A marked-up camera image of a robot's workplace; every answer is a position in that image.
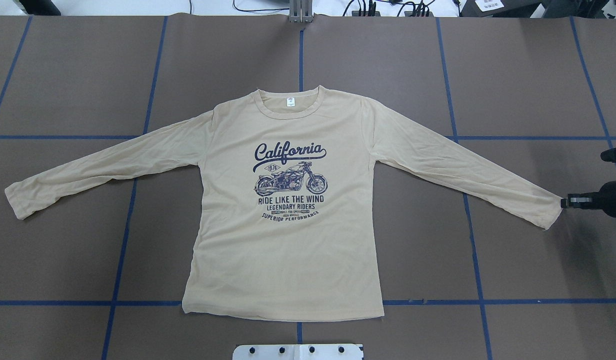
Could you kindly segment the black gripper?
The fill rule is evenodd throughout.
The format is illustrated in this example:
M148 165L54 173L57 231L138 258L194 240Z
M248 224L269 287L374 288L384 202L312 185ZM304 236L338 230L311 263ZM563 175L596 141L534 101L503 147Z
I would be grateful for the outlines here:
M561 199L561 208L581 208L583 210L602 210L606 215L616 218L616 181L605 183L598 191L569 195Z

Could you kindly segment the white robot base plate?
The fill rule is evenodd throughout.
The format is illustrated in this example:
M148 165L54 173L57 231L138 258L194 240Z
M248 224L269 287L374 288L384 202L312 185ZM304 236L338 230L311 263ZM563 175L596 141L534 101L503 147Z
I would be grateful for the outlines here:
M233 360L363 360L362 344L244 344L235 347Z

